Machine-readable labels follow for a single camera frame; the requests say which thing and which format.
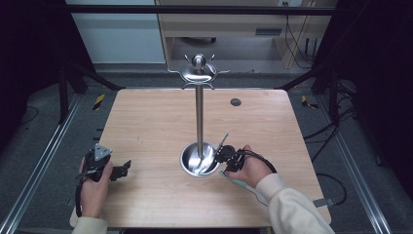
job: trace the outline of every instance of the sleeve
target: sleeve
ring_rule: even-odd
[[[303,193],[286,187],[278,174],[265,176],[256,190],[268,202],[275,233],[334,233],[314,203]]]
[[[105,234],[107,231],[107,222],[103,219],[93,217],[79,217],[73,229],[72,234]]]

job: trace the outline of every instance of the wooden tabletop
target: wooden tabletop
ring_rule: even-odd
[[[242,104],[233,106],[232,98]],[[109,185],[102,212],[109,226],[271,226],[267,208],[251,192],[219,173],[193,177],[182,170],[179,155],[197,140],[196,130],[194,90],[119,92],[99,144],[113,149],[115,166],[131,160],[131,168]],[[323,197],[285,91],[204,90],[204,141],[217,146],[226,133],[225,144],[249,144],[288,186],[312,200]],[[330,222],[328,209],[319,210]]]

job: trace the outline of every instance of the black device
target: black device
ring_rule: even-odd
[[[274,166],[261,155],[250,150],[239,149],[235,150],[232,145],[220,145],[215,153],[215,161],[218,163],[227,163],[225,171],[236,173],[244,167],[245,157],[252,156],[264,162],[273,173],[277,170]]]
[[[82,216],[81,207],[81,192],[82,186],[86,179],[90,178],[94,182],[99,182],[103,174],[103,169],[110,160],[110,154],[113,151],[109,148],[103,147],[99,144],[94,146],[94,149],[90,149],[85,155],[85,161],[82,167],[82,172],[76,176],[79,179],[79,184],[76,188],[76,215]],[[124,166],[113,167],[112,174],[110,175],[111,181],[116,181],[120,177],[128,175],[128,169],[131,167],[131,160],[124,164]]]

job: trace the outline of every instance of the hand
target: hand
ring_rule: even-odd
[[[249,145],[244,146],[244,150],[252,151]],[[225,172],[225,175],[231,179],[239,179],[255,188],[262,178],[271,173],[271,169],[261,160],[245,156],[244,167],[239,172]]]
[[[82,160],[82,164],[79,169],[79,173],[82,172],[85,159]],[[99,182],[87,178],[82,186],[82,192],[80,195],[82,203],[82,216],[100,218],[104,202],[106,200],[107,190],[109,186],[109,178],[112,175],[113,163],[109,161],[102,173]]]

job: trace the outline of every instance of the stainless steel bowl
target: stainless steel bowl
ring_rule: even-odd
[[[180,164],[185,173],[196,176],[210,176],[218,170],[220,163],[214,161],[215,146],[204,142],[203,157],[198,156],[198,143],[194,142],[185,146],[180,154]]]

